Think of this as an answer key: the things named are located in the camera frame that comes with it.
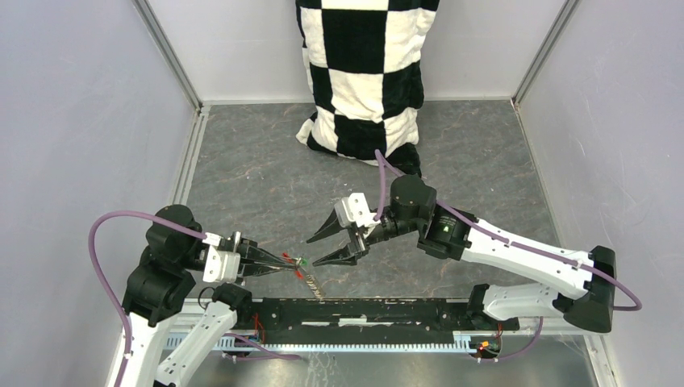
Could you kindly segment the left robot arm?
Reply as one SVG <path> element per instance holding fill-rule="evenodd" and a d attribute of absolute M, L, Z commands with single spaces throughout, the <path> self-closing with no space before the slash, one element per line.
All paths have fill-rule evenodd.
<path fill-rule="evenodd" d="M 191 210 L 180 204 L 165 206 L 154 215 L 125 210 L 103 215 L 90 230 L 91 254 L 95 253 L 97 229 L 115 217 L 144 218 L 152 225 L 145 234 L 148 244 L 140 262 L 127 279 L 123 299 L 114 295 L 97 258 L 91 259 L 123 323 L 107 385 L 185 386 L 224 337 L 260 352 L 263 360 L 279 358 L 264 348 L 265 326 L 253 311 L 251 293 L 237 281 L 280 271 L 297 272 L 298 260 L 275 256 L 238 232 L 227 238 L 205 232 Z M 194 271 L 212 284 L 211 301 L 203 307 L 199 322 L 162 359 L 169 334 L 195 286 Z"/>

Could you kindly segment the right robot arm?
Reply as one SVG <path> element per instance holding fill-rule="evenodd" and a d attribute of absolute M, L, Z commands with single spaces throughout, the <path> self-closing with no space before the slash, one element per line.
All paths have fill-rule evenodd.
<path fill-rule="evenodd" d="M 336 201 L 325 223 L 307 241 L 347 231 L 349 243 L 314 262 L 355 265 L 371 245 L 417 233 L 417 248 L 441 260 L 485 264 L 525 277 L 525 285 L 476 285 L 465 308 L 468 323 L 486 329 L 511 318 L 563 318 L 606 334 L 615 311 L 615 252 L 598 245 L 575 251 L 512 234 L 437 201 L 436 190 L 415 175 L 396 178 L 389 203 L 372 210 L 363 193 Z"/>

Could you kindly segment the red key tag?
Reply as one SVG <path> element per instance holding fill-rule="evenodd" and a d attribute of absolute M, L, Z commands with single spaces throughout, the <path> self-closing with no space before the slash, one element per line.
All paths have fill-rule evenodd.
<path fill-rule="evenodd" d="M 304 275 L 300 271 L 300 266 L 301 266 L 300 259 L 299 258 L 292 258 L 287 253 L 283 253 L 282 257 L 283 257 L 285 262 L 287 262 L 288 264 L 290 264 L 293 267 L 295 276 L 298 279 L 303 280 Z"/>

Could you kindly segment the black white checkered pillow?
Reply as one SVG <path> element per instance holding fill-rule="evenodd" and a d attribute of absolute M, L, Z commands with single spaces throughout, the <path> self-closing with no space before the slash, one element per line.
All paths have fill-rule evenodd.
<path fill-rule="evenodd" d="M 317 152 L 421 174 L 421 50 L 437 1 L 297 1 L 302 60 L 315 112 L 298 142 Z"/>

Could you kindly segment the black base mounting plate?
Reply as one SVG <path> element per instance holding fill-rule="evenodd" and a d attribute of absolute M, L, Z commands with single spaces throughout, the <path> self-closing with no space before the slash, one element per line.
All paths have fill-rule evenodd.
<path fill-rule="evenodd" d="M 468 302 L 447 298 L 263 298 L 237 311 L 236 331 L 265 334 L 267 344 L 438 344 L 455 332 L 517 331 Z"/>

